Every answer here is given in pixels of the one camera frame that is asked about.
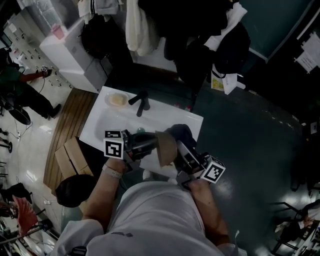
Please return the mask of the black round stool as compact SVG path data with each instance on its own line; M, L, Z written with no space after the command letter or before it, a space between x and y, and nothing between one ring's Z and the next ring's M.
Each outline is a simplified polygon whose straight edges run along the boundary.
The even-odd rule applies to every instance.
M90 197L96 183L96 179L89 174L70 176L55 189L57 202L67 208L78 207Z
M27 126L31 124L31 119L29 114L21 106L12 108L8 112L14 117L15 120L17 120L21 124L27 125Z

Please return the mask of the yellow soap bar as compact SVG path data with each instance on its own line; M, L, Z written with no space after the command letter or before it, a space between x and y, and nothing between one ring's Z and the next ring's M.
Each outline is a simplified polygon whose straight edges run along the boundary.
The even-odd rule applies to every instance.
M109 102L114 106L123 106L126 104L126 96L119 93L114 93L109 96Z

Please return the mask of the white striped garment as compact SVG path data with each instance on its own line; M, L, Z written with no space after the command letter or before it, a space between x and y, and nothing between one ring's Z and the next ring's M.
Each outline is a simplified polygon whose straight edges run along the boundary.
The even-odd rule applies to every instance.
M95 0L78 0L77 6L80 18L95 14Z

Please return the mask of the person's right forearm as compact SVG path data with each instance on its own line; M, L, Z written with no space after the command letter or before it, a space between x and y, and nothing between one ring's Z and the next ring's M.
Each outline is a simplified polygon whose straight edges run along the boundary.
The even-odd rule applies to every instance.
M188 187L202 218L206 238L216 246L230 243L226 222L218 210L209 183L197 179Z

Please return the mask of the white paper notice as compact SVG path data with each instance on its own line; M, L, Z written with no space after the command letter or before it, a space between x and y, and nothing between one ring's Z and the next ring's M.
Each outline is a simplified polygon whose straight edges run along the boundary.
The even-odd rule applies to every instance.
M310 38L302 44L301 48L320 66L320 38L316 32L310 34Z
M294 58L294 62L300 64L307 74L309 74L317 66L316 62L306 51L303 51L299 57Z

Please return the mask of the black framed glass door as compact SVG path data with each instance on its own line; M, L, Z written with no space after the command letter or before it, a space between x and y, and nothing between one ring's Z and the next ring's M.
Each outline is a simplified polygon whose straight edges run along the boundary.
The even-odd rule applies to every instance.
M247 10L241 20L250 37L243 68L247 86L260 83L265 69L283 53L320 7L320 0L240 0Z

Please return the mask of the white cabinet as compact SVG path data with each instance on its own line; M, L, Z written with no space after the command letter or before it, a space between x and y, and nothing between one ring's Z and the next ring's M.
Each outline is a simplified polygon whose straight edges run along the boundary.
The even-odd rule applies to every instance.
M100 61L88 54L82 45L84 24L82 19L77 20L69 29L63 28L62 39L49 35L39 47L71 86L98 94L107 81L107 75Z

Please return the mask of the clear soap dish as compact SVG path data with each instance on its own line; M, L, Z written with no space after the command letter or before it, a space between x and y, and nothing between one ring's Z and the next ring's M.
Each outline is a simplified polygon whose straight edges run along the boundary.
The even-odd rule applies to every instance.
M112 94L115 94L115 93L118 93L118 94L122 94L124 96L126 96L126 102L125 102L125 105L122 105L122 106L116 106L116 105L113 105L110 103L109 101L109 96L112 95ZM110 106L110 107L114 107L114 108L123 108L123 107L126 107L128 105L128 101L129 101L129 95L125 92L109 92L106 94L105 98L105 103Z

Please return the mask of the white thin garment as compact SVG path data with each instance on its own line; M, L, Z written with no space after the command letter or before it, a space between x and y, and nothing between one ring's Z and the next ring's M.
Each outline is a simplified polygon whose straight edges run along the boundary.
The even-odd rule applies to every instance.
M211 36L205 46L212 51L216 51L223 38L241 21L248 11L242 7L239 2L233 4L233 7L226 12L227 27L221 31L221 35Z

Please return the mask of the person's white shirt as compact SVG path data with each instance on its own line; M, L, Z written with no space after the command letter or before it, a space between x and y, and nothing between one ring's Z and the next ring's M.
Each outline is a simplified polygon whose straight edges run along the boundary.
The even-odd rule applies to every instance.
M165 181L148 181L122 196L108 231L93 219L70 221L51 256L248 256L232 243L214 245L189 192Z

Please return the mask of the translucent white panel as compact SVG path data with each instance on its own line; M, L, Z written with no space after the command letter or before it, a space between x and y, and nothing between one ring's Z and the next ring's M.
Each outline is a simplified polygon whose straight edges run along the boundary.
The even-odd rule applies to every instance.
M77 0L16 0L20 8L27 9L36 21L45 22L50 28L61 25L70 28L78 21Z

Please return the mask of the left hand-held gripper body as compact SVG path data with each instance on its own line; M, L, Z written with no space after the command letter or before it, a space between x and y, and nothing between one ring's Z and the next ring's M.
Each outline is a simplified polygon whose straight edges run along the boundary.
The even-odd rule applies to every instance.
M104 132L104 156L123 160L127 166L128 172L137 171L140 169L140 161L133 160L128 149L128 136L121 130L106 130Z

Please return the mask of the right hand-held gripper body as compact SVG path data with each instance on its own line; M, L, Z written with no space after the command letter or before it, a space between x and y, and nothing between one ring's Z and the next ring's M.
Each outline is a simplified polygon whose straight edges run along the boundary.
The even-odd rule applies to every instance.
M215 184L226 170L225 165L209 155L207 152L204 154L204 162L194 162L192 164L192 170L177 170L178 175L185 173L185 179L182 184L189 184L195 180L205 180L209 183Z

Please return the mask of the black tripod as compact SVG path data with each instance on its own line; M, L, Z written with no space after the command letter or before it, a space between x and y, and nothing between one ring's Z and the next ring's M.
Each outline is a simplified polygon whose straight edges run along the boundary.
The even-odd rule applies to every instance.
M44 219L42 221L39 221L38 224L32 226L30 228L30 230L26 233L26 234L23 234L23 235L19 235L19 236L16 236L14 238L11 238L11 239L6 239L4 241L0 241L0 246L2 245L5 245L5 244L8 244L8 243L11 243L11 242L14 242L16 240L19 240L21 238L24 238L26 236L29 236L33 233L36 233L38 231L48 231L49 229L51 229L53 227L53 224L52 222L49 220L49 219Z

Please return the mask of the pink cup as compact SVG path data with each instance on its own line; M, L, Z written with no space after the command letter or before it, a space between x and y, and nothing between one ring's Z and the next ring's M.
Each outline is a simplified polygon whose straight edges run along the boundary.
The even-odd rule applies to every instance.
M51 32L59 40L61 40L65 36L60 24L54 24L51 28Z

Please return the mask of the black coat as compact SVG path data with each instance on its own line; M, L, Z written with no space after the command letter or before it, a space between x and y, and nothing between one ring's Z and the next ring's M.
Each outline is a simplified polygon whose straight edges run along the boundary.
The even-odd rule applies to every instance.
M239 0L138 0L162 37L219 36Z

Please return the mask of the grey locker cabinet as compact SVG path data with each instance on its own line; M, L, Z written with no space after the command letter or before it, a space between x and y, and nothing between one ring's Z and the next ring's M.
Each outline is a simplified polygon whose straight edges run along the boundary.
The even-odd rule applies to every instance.
M3 26L3 30L11 41L10 57L13 61L21 64L28 72L50 69L52 74L47 78L50 85L72 87L60 74L57 66L40 49L45 36L27 10L12 15Z

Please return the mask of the white wristband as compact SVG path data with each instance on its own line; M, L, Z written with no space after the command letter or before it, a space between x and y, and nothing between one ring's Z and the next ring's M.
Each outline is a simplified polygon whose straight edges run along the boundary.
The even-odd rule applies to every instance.
M122 173L108 167L106 164L103 165L102 167L102 172L104 174L108 174L109 176L113 177L113 178L116 178L118 180L120 180L122 178Z

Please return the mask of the black metal chair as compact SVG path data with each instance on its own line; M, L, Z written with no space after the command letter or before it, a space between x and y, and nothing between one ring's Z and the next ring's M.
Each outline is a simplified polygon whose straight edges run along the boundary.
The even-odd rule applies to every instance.
M283 205L283 206L285 206L286 208L286 210L292 210L292 211L294 211L295 212L295 216L293 217L293 218L295 218L295 217L301 217L300 215L298 215L299 213L300 213L300 210L302 210L302 209L297 209L297 208L295 208L295 207L293 207L293 206L291 206L290 204L288 204L288 203L286 203L286 202L274 202L273 203L274 205ZM282 234L282 232L280 231L279 232L280 233L280 236L279 236L279 239L277 240L277 244L276 244L276 246L272 249L272 251L271 251L271 253L274 255L274 256L280 256L279 254L277 254L277 251L278 251L278 249L282 246L282 245L284 245L284 246L286 246L286 247L288 247L288 248L290 248L290 249L293 249L293 250L295 250L295 251L298 251L299 250L299 248L297 247L297 246L295 246L295 245L293 245L293 244L291 244L290 242L294 242L294 241L296 241L297 239L300 239L300 240L302 240L302 241L304 241L304 242L306 242L307 240L310 240L310 242L315 242L315 243L318 243L318 244L320 244L320 221L314 221L313 222L313 224L311 225L311 226L309 226L309 227L307 227L303 232L302 232L302 235L301 236L299 236L296 240L294 240L294 241L287 241L287 242L285 242L285 241L283 241L283 240L281 240L281 234Z

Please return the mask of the navy backpack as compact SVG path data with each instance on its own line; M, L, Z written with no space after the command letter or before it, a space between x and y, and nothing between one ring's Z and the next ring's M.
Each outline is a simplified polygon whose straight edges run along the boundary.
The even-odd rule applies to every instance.
M246 28L238 23L225 35L216 51L215 68L220 74L238 74L248 59L251 40Z

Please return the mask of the red pleated fabric item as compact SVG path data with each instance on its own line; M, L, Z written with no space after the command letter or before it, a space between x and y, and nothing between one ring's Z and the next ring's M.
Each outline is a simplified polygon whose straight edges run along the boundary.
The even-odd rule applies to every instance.
M25 236L38 223L37 215L25 197L20 198L13 195L12 198L18 212L17 223L19 234Z

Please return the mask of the grey hooded sweater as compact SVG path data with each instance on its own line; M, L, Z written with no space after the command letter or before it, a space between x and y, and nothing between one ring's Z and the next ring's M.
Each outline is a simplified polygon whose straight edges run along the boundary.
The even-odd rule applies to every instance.
M98 15L116 15L122 0L94 0L94 11Z

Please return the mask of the wooden slat platform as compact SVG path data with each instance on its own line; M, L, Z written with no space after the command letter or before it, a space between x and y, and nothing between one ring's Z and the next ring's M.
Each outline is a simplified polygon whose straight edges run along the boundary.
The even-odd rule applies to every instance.
M91 112L98 94L73 88L61 111L48 150L43 183L55 195L63 175L55 152L73 137L79 137Z

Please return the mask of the black stand base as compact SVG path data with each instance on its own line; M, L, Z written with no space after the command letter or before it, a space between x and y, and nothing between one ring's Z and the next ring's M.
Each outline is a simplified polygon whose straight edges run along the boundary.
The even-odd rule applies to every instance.
M13 144L10 141L6 140L6 139L0 141L0 147L8 149L9 153L11 153L12 150L13 150Z

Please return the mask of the white paper bag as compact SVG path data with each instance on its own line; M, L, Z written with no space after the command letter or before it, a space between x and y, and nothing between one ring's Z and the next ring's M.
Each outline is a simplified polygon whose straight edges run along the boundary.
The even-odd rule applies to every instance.
M214 64L211 70L210 87L211 89L224 92L226 95L229 95L235 88L242 90L246 88L243 83L238 81L238 75L236 73L221 74L216 70Z

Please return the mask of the black office chair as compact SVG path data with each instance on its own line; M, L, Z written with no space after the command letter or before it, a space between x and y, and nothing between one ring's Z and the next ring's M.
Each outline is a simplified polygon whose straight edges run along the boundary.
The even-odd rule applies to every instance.
M296 192L300 185L307 190L320 191L320 142L306 141L298 151L291 166L290 189Z

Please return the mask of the white coat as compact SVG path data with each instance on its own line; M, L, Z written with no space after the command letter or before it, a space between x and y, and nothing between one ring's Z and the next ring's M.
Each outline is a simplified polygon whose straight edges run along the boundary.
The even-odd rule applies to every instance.
M139 0L126 0L125 38L130 51L143 57L159 46L155 22L139 7Z

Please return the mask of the dark grey hanging garment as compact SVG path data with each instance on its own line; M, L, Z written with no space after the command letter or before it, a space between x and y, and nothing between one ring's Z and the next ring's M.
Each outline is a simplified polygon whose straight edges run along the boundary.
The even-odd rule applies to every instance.
M174 62L179 78L191 87L202 86L212 69L215 52L205 46L209 38L201 35L190 43L184 35L165 39L164 57Z

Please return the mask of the black faucet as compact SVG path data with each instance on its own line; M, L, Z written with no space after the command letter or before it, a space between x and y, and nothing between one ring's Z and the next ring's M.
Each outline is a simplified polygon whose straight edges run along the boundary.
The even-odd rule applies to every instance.
M140 100L140 105L136 113L137 117L141 117L143 111L148 111L150 109L148 92L147 91L139 92L135 97L128 100L128 104L132 106L139 100Z

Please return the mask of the brown wooden bowl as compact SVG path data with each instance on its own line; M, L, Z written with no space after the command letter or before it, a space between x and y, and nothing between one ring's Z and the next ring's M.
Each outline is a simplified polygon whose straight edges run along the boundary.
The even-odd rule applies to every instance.
M177 143L175 138L167 133L156 131L157 138L157 156L161 167L169 166L174 162L178 155Z

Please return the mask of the white sink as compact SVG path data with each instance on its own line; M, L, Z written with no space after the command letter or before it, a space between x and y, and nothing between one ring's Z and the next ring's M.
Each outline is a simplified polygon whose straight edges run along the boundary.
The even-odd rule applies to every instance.
M107 130L127 130L135 134L138 128L146 132L163 132L176 124L186 124L194 140L197 140L204 118L192 112L149 99L150 109L143 111L137 117L139 102L133 105L117 108L108 106L105 96L108 93L127 93L129 100L135 97L133 93L104 86L89 113L79 139L104 153L104 138Z

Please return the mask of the person's left forearm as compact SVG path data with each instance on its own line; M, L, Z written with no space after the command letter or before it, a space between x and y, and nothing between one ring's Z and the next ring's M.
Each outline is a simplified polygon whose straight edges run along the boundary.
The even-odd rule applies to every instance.
M105 164L119 173L123 174L126 171L126 164L120 159L109 158ZM98 181L87 200L86 209L83 213L84 220L96 220L101 224L104 231L107 230L119 182L119 179L103 173L103 170L101 171Z

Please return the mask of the black bag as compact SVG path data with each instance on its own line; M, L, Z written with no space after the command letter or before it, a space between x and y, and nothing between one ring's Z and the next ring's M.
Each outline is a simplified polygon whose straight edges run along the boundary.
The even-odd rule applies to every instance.
M21 182L2 190L2 197L7 202L13 202L13 196L15 196L16 198L25 198L30 204L32 204L31 195L32 193L28 192Z

